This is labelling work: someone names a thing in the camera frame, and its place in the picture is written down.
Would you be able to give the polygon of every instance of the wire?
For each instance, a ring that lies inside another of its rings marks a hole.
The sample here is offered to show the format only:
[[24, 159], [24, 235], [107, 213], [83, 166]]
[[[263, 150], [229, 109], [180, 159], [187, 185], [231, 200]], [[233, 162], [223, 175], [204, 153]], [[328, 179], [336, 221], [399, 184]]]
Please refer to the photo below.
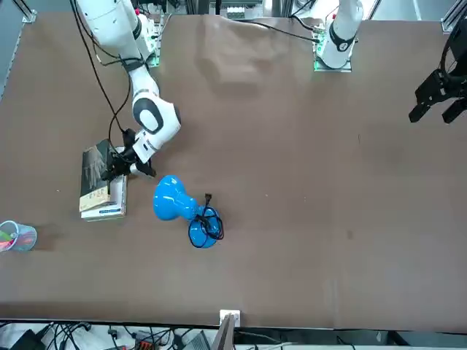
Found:
[[333, 10], [331, 12], [329, 12], [326, 17], [324, 17], [324, 21], [327, 22], [328, 21], [328, 17], [331, 15], [331, 13], [333, 13], [334, 11], [337, 10], [337, 8], [339, 7], [339, 5], [337, 5], [336, 7], [333, 8]]
[[120, 121], [118, 120], [117, 118], [117, 114], [120, 113], [120, 111], [123, 109], [123, 107], [126, 105], [126, 103], [128, 102], [128, 99], [130, 97], [130, 92], [131, 92], [131, 78], [130, 78], [130, 74], [128, 75], [128, 89], [126, 91], [126, 96], [125, 96], [125, 100], [123, 101], [123, 103], [120, 105], [120, 107], [118, 107], [117, 111], [114, 113], [114, 116], [112, 117], [112, 119], [110, 120], [110, 124], [109, 124], [109, 134], [108, 134], [108, 139], [109, 139], [109, 144], [111, 146], [111, 148], [113, 148], [113, 150], [115, 151], [115, 153], [118, 154], [118, 156], [123, 160], [125, 161], [126, 163], [131, 163], [130, 161], [126, 160], [119, 152], [117, 152], [117, 150], [115, 149], [114, 145], [112, 144], [112, 138], [111, 138], [111, 133], [112, 133], [112, 124], [114, 122], [114, 120], [117, 122], [118, 124], [118, 128], [120, 129], [120, 131], [122, 133], [124, 133], [125, 131], [122, 129], [121, 125], [120, 125]]
[[136, 338], [136, 333], [130, 332], [126, 326], [123, 326], [123, 329], [125, 329], [126, 332], [127, 332], [133, 339]]
[[264, 27], [264, 28], [272, 29], [273, 31], [278, 31], [278, 32], [283, 33], [283, 34], [287, 34], [287, 35], [290, 35], [290, 36], [294, 36], [295, 38], [299, 38], [299, 39], [303, 39], [303, 40], [308, 40], [308, 41], [310, 41], [310, 42], [315, 42], [315, 43], [317, 43], [317, 44], [320, 43], [320, 40], [318, 40], [318, 39], [310, 38], [310, 37], [308, 37], [308, 36], [297, 35], [297, 34], [294, 34], [294, 33], [290, 33], [290, 32], [288, 32], [288, 31], [283, 31], [282, 29], [278, 29], [278, 28], [276, 28], [276, 27], [270, 26], [269, 24], [260, 23], [260, 22], [253, 22], [252, 20], [240, 20], [239, 22], [256, 24], [256, 25], [262, 26], [262, 27]]
[[[206, 193], [204, 195], [206, 199], [206, 203], [204, 204], [204, 210], [201, 215], [196, 215], [193, 220], [191, 220], [190, 225], [188, 226], [188, 238], [190, 239], [191, 245], [194, 246], [195, 248], [203, 248], [204, 244], [206, 244], [208, 238], [214, 239], [215, 241], [220, 241], [224, 238], [224, 226], [222, 224], [222, 220], [220, 219], [219, 215], [217, 215], [216, 211], [214, 208], [209, 206], [209, 202], [211, 201], [212, 195], [209, 193]], [[206, 215], [206, 211], [210, 210], [213, 214], [212, 215]], [[209, 232], [209, 229], [211, 228], [211, 223], [210, 219], [215, 219], [218, 227], [218, 232], [217, 233], [211, 233]], [[191, 238], [190, 231], [195, 222], [199, 222], [201, 231], [204, 233], [206, 238], [204, 239], [203, 244], [201, 245], [196, 245], [195, 242], [193, 242], [193, 239]]]
[[118, 350], [118, 345], [117, 342], [115, 341], [114, 337], [110, 336], [112, 338], [112, 342], [114, 343], [115, 350]]
[[281, 341], [278, 341], [277, 339], [274, 339], [274, 338], [271, 338], [271, 337], [268, 337], [267, 335], [264, 335], [264, 334], [257, 334], [257, 333], [251, 333], [251, 332], [243, 332], [241, 330], [237, 330], [236, 333], [238, 334], [243, 334], [243, 335], [251, 335], [253, 337], [259, 337], [259, 338], [264, 338], [264, 339], [268, 339], [270, 341], [273, 341], [277, 344], [281, 344]]
[[180, 336], [181, 338], [185, 337], [189, 332], [191, 332], [193, 328], [189, 328], [188, 330], [184, 331], [183, 334]]
[[[105, 91], [104, 89], [104, 86], [102, 85], [102, 82], [101, 82], [101, 79], [97, 73], [97, 70], [96, 70], [96, 66], [94, 65], [94, 61], [93, 61], [93, 57], [90, 53], [90, 50], [89, 50], [89, 46], [88, 46], [88, 43], [86, 42], [85, 40], [85, 37], [84, 35], [82, 34], [82, 29], [84, 29], [84, 31], [87, 33], [87, 31], [85, 30], [84, 28], [84, 25], [82, 24], [82, 21], [81, 21], [81, 17], [78, 15], [77, 13], [77, 0], [69, 0], [70, 2], [70, 5], [72, 7], [72, 12], [73, 12], [73, 15], [74, 15], [74, 20], [76, 21], [76, 24], [77, 24], [77, 27], [78, 27], [78, 31], [80, 33], [80, 36], [81, 36], [81, 40], [82, 40], [82, 43], [85, 45], [85, 49], [86, 49], [86, 53], [88, 54], [88, 58], [89, 58], [89, 61], [90, 61], [90, 64], [91, 64], [91, 67], [93, 68], [93, 72], [94, 72], [94, 76], [96, 77], [96, 80], [97, 80], [97, 83], [99, 85], [99, 87], [101, 88], [101, 92], [102, 94], [104, 95], [107, 103], [109, 104], [109, 107], [110, 107], [110, 110], [112, 111], [112, 119], [110, 120], [110, 124], [109, 124], [109, 145], [111, 146], [111, 148], [113, 148], [115, 154], [121, 158], [123, 161], [125, 161], [126, 163], [131, 163], [129, 162], [128, 160], [126, 160], [119, 152], [117, 152], [117, 150], [115, 149], [114, 145], [112, 144], [112, 140], [110, 139], [110, 134], [111, 134], [111, 131], [112, 131], [112, 124], [114, 122], [114, 120], [117, 121], [117, 125], [118, 125], [118, 128], [120, 129], [120, 131], [123, 133], [124, 130], [120, 124], [120, 121], [118, 120], [118, 117], [117, 117], [117, 113], [120, 112], [122, 110], [122, 108], [125, 106], [126, 102], [128, 101], [128, 97], [129, 97], [129, 92], [127, 93], [127, 97], [124, 101], [124, 103], [120, 106], [120, 108], [115, 111], [112, 103], [110, 102], [110, 99], [109, 99], [109, 96], [107, 95], [107, 92]], [[131, 78], [129, 77], [128, 75], [128, 80], [129, 80], [129, 87], [128, 89], [130, 90], [131, 89]]]
[[266, 348], [261, 348], [261, 350], [275, 350], [278, 348], [282, 348], [283, 346], [289, 346], [289, 345], [297, 345], [297, 343], [292, 343], [292, 342], [287, 342], [287, 343], [281, 343], [273, 346], [268, 346]]
[[300, 25], [301, 25], [302, 27], [304, 27], [306, 30], [308, 30], [308, 31], [314, 31], [313, 27], [310, 27], [310, 26], [306, 25], [306, 24], [305, 24], [300, 18], [298, 18], [297, 16], [292, 15], [292, 16], [290, 16], [290, 18], [292, 18], [293, 20], [297, 20], [297, 21], [300, 23]]
[[345, 341], [342, 340], [341, 337], [339, 337], [338, 335], [336, 336], [337, 337], [337, 342], [342, 344], [342, 345], [348, 345], [348, 346], [351, 346], [353, 350], [355, 350], [355, 347], [352, 343], [347, 343]]
[[301, 7], [299, 9], [297, 9], [292, 15], [290, 15], [291, 17], [295, 16], [297, 13], [299, 13], [301, 10], [303, 10], [308, 4], [311, 4], [310, 5], [310, 9], [313, 7], [314, 3], [316, 2], [316, 0], [308, 0], [305, 4], [301, 5]]
[[151, 332], [151, 339], [153, 340], [153, 346], [154, 346], [155, 344], [154, 344], [154, 333], [153, 333], [153, 328], [152, 328], [152, 327], [149, 327], [149, 331]]
[[66, 349], [66, 342], [69, 340], [72, 341], [73, 343], [73, 346], [75, 348], [75, 350], [80, 350], [80, 348], [78, 347], [78, 345], [74, 342], [74, 338], [73, 338], [73, 332], [77, 329], [77, 327], [75, 327], [73, 330], [71, 329], [71, 327], [69, 326], [69, 324], [67, 324], [65, 327], [63, 327], [63, 325], [61, 324], [60, 325], [61, 329], [65, 332], [65, 337], [63, 338], [62, 340], [62, 343], [64, 342], [64, 348]]

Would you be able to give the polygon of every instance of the stacked books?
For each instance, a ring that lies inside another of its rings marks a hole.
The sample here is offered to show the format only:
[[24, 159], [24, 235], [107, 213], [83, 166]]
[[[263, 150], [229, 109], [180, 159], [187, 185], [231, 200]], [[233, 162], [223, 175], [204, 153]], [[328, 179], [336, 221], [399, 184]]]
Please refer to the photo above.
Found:
[[108, 157], [108, 140], [82, 154], [80, 213], [86, 221], [125, 216], [127, 176], [119, 176], [112, 182], [103, 181], [101, 174], [106, 170]]

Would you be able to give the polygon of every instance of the blue plastic object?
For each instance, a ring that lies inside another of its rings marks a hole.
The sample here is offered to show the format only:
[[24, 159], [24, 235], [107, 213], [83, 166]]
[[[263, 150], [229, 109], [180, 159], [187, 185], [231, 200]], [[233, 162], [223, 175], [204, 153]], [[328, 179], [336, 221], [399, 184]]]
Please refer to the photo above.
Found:
[[[199, 206], [195, 198], [186, 194], [185, 186], [175, 175], [167, 175], [159, 182], [155, 188], [153, 208], [161, 220], [183, 217], [189, 221], [188, 234], [192, 245], [197, 248], [209, 248], [222, 238], [222, 222], [217, 211], [210, 206], [204, 211], [204, 206]], [[199, 217], [204, 217], [209, 227], [203, 225]]]

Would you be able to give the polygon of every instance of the white bracket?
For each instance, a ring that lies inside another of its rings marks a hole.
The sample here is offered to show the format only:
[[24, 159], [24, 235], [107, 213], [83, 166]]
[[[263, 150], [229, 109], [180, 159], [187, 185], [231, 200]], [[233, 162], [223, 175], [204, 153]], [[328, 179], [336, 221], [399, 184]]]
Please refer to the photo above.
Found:
[[220, 310], [219, 311], [219, 324], [222, 324], [222, 321], [228, 315], [233, 315], [233, 317], [235, 318], [235, 327], [240, 327], [240, 310]]

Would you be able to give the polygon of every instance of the black cable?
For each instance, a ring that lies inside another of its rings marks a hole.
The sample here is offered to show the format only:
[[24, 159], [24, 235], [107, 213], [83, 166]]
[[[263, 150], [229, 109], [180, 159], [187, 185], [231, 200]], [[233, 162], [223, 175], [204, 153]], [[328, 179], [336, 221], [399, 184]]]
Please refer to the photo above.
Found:
[[[52, 346], [52, 344], [55, 344], [55, 349], [58, 350], [58, 347], [57, 347], [57, 339], [58, 339], [58, 336], [63, 333], [63, 330], [61, 330], [60, 332], [57, 332], [58, 328], [61, 327], [60, 324], [57, 324], [57, 327], [55, 328], [55, 334], [53, 336], [53, 339], [50, 341], [49, 345], [47, 346], [46, 350], [49, 350], [50, 347]], [[73, 329], [72, 329], [72, 332], [74, 332], [77, 328], [81, 327], [79, 324], [76, 325]]]
[[[205, 196], [205, 199], [206, 199], [206, 203], [204, 204], [203, 214], [196, 215], [196, 217], [193, 220], [191, 220], [190, 225], [188, 226], [188, 238], [190, 239], [191, 245], [194, 246], [195, 248], [202, 248], [204, 246], [204, 244], [206, 244], [208, 238], [212, 238], [212, 239], [214, 239], [216, 241], [220, 241], [221, 239], [224, 238], [224, 226], [222, 224], [222, 220], [220, 219], [219, 215], [216, 214], [216, 211], [214, 210], [214, 208], [209, 206], [209, 202], [211, 201], [212, 196], [209, 193], [206, 193], [206, 195], [204, 195], [204, 196]], [[214, 214], [213, 215], [206, 215], [206, 211], [208, 209], [211, 210]], [[209, 232], [209, 229], [211, 228], [211, 224], [210, 224], [209, 221], [212, 218], [214, 218], [216, 220], [217, 226], [219, 227], [219, 233], [217, 235], [215, 235], [214, 233]], [[199, 222], [201, 230], [203, 231], [204, 235], [206, 236], [206, 238], [204, 239], [203, 244], [200, 245], [200, 246], [197, 246], [195, 244], [195, 242], [193, 242], [193, 239], [191, 239], [191, 236], [190, 236], [191, 227], [195, 222]]]
[[58, 328], [59, 328], [59, 327], [60, 327], [60, 325], [57, 324], [57, 327], [55, 327], [55, 332], [54, 332], [54, 335], [53, 335], [53, 345], [55, 346], [55, 350], [58, 350], [58, 347], [57, 347], [57, 337], [58, 337], [58, 333], [57, 333], [57, 331], [58, 331]]
[[126, 326], [123, 326], [123, 328], [126, 330], [126, 332], [127, 332], [133, 339], [136, 339], [136, 333], [130, 332]]
[[329, 13], [326, 15], [326, 17], [324, 17], [324, 21], [325, 21], [325, 22], [328, 20], [329, 15], [330, 15], [331, 13], [333, 13], [334, 11], [336, 11], [338, 7], [339, 7], [339, 5], [337, 5], [336, 7], [334, 7], [333, 10], [332, 10], [331, 12], [329, 12]]
[[90, 53], [88, 43], [86, 42], [85, 37], [82, 35], [82, 29], [81, 29], [81, 26], [80, 26], [80, 23], [79, 23], [79, 20], [78, 20], [78, 18], [80, 18], [80, 16], [78, 15], [77, 8], [76, 8], [77, 0], [69, 0], [69, 1], [70, 1], [70, 5], [72, 6], [74, 19], [76, 21], [76, 25], [78, 27], [78, 31], [80, 33], [82, 43], [85, 45], [85, 49], [86, 49], [86, 52], [88, 53], [90, 64], [93, 67], [93, 71], [94, 71], [94, 75], [96, 76], [97, 83], [99, 84], [99, 87], [101, 88], [102, 94], [104, 95], [107, 103], [109, 104], [109, 107], [112, 110], [113, 115], [115, 115], [115, 109], [114, 109], [112, 103], [110, 102], [109, 96], [107, 95], [107, 93], [106, 93], [106, 91], [104, 89], [104, 86], [102, 86], [101, 78], [99, 78], [99, 75], [97, 74], [96, 66], [94, 65], [93, 56]]
[[74, 341], [74, 338], [73, 338], [73, 332], [77, 329], [77, 327], [75, 327], [74, 329], [72, 329], [69, 324], [65, 325], [65, 327], [61, 324], [60, 325], [61, 329], [65, 332], [65, 337], [63, 338], [62, 340], [62, 343], [64, 344], [63, 345], [63, 348], [66, 349], [66, 342], [69, 340], [72, 341], [73, 343], [73, 346], [74, 346], [74, 349], [75, 350], [80, 350], [80, 348], [78, 347], [78, 345], [76, 344], [76, 342]]
[[342, 345], [348, 345], [348, 346], [351, 346], [353, 350], [355, 350], [355, 347], [352, 343], [347, 343], [345, 341], [342, 340], [341, 337], [339, 337], [338, 335], [336, 336], [337, 337], [337, 341], [338, 343], [342, 344]]
[[114, 109], [112, 103], [110, 102], [109, 96], [107, 95], [107, 92], [105, 91], [104, 86], [102, 85], [101, 79], [100, 79], [100, 77], [99, 77], [99, 75], [98, 75], [98, 73], [97, 73], [96, 66], [94, 65], [93, 57], [92, 57], [92, 55], [91, 55], [91, 53], [90, 53], [88, 43], [86, 42], [85, 37], [84, 37], [84, 35], [82, 34], [82, 28], [81, 28], [81, 26], [80, 26], [80, 18], [81, 18], [81, 17], [78, 15], [78, 13], [77, 13], [77, 8], [76, 8], [77, 0], [69, 0], [69, 2], [70, 2], [70, 6], [72, 7], [72, 12], [73, 12], [73, 15], [74, 15], [74, 20], [75, 20], [75, 22], [76, 22], [76, 24], [77, 24], [78, 31], [79, 31], [79, 33], [80, 33], [82, 43], [85, 45], [86, 53], [88, 54], [88, 58], [89, 58], [91, 67], [92, 67], [93, 72], [94, 72], [94, 76], [96, 77], [96, 80], [97, 80], [97, 83], [98, 83], [98, 85], [99, 85], [99, 87], [100, 87], [100, 89], [101, 89], [101, 92], [102, 92], [102, 94], [104, 95], [104, 97], [105, 97], [107, 103], [109, 104], [110, 110], [112, 111], [112, 114], [113, 114], [112, 119], [110, 120], [110, 124], [109, 124], [109, 145], [111, 146], [111, 148], [113, 148], [115, 154], [116, 154], [118, 157], [120, 157], [122, 160], [124, 160], [124, 161], [127, 162], [127, 163], [131, 163], [131, 162], [129, 162], [128, 160], [126, 160], [125, 158], [123, 158], [123, 157], [120, 155], [119, 152], [117, 152], [117, 150], [115, 149], [114, 145], [112, 144], [112, 140], [110, 139], [110, 134], [111, 134], [111, 130], [112, 130], [112, 124], [113, 124], [114, 120], [117, 121], [117, 124], [118, 124], [118, 127], [119, 127], [120, 131], [121, 131], [122, 133], [124, 132], [124, 130], [123, 130], [121, 124], [120, 124], [120, 121], [119, 121], [118, 118], [117, 118], [117, 113], [118, 113], [119, 111], [121, 111], [121, 109], [125, 106], [126, 102], [128, 101], [129, 90], [131, 89], [131, 78], [130, 78], [129, 75], [128, 75], [128, 81], [129, 81], [129, 83], [128, 83], [128, 93], [127, 93], [126, 99], [125, 99], [124, 103], [120, 106], [120, 108], [119, 108], [117, 111], [115, 111], [115, 109]]
[[301, 10], [303, 10], [308, 4], [311, 4], [310, 5], [310, 9], [313, 7], [314, 3], [316, 2], [316, 0], [308, 0], [305, 4], [301, 5], [301, 7], [299, 9], [297, 9], [292, 15], [290, 15], [291, 17], [295, 16], [297, 13], [299, 13]]
[[155, 346], [155, 344], [154, 344], [154, 333], [153, 333], [153, 328], [152, 328], [152, 327], [149, 327], [149, 331], [151, 332], [151, 339], [153, 340], [153, 346]]
[[314, 38], [309, 38], [308, 36], [302, 36], [302, 35], [297, 35], [294, 33], [290, 33], [288, 31], [283, 31], [282, 29], [278, 29], [276, 27], [270, 26], [269, 24], [261, 23], [261, 22], [253, 22], [253, 20], [240, 20], [239, 22], [244, 22], [244, 23], [251, 23], [251, 24], [256, 24], [258, 26], [262, 26], [264, 28], [272, 29], [273, 31], [278, 31], [283, 34], [287, 34], [290, 36], [294, 36], [295, 38], [303, 39], [303, 40], [308, 40], [310, 42], [315, 42], [317, 44], [320, 43], [320, 40], [314, 39]]
[[278, 341], [277, 339], [274, 339], [274, 338], [271, 338], [267, 335], [264, 335], [264, 334], [258, 334], [258, 333], [251, 333], [251, 332], [243, 332], [241, 330], [235, 330], [235, 333], [238, 333], [238, 334], [242, 334], [242, 335], [248, 335], [248, 336], [252, 336], [252, 337], [259, 337], [259, 338], [264, 338], [264, 339], [267, 339], [269, 341], [272, 341], [276, 344], [281, 344], [282, 342], [281, 341]]
[[180, 336], [181, 338], [185, 337], [189, 332], [191, 332], [193, 328], [189, 328], [188, 330], [184, 331], [183, 334]]
[[[95, 46], [97, 46], [103, 53], [105, 53], [106, 55], [112, 57], [112, 58], [116, 58], [116, 59], [120, 59], [120, 57], [116, 56], [116, 55], [113, 55], [111, 54], [110, 52], [107, 52], [106, 50], [104, 50], [101, 45], [99, 45], [99, 43], [94, 39], [94, 36], [88, 32], [88, 30], [86, 29], [86, 26], [85, 24], [83, 23], [82, 21], [82, 18], [81, 16], [78, 14], [78, 8], [77, 8], [77, 0], [74, 0], [74, 7], [72, 6], [72, 11], [77, 15], [77, 19], [79, 20], [81, 26], [82, 26], [82, 29], [83, 31], [86, 33], [86, 36], [88, 36], [88, 38], [95, 44]], [[140, 61], [141, 58], [126, 58], [125, 60], [129, 60], [129, 61]]]
[[115, 341], [114, 337], [110, 336], [112, 338], [112, 342], [114, 343], [115, 350], [118, 350], [118, 345], [117, 342]]
[[290, 16], [290, 18], [292, 18], [293, 20], [297, 20], [297, 21], [300, 23], [300, 26], [304, 27], [306, 30], [308, 30], [308, 31], [314, 31], [313, 27], [310, 27], [310, 26], [306, 25], [306, 24], [301, 20], [301, 18], [298, 18], [298, 17], [295, 16], [295, 15]]

